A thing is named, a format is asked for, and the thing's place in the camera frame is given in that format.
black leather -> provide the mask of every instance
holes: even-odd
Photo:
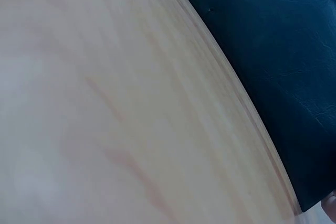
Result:
[[[336,0],[190,0],[257,108],[302,211],[336,188]]]

wooden table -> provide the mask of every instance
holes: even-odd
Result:
[[[187,0],[0,0],[0,220],[318,223]]]

light wood grain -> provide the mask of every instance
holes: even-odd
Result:
[[[0,222],[317,223],[187,0],[0,0]]]

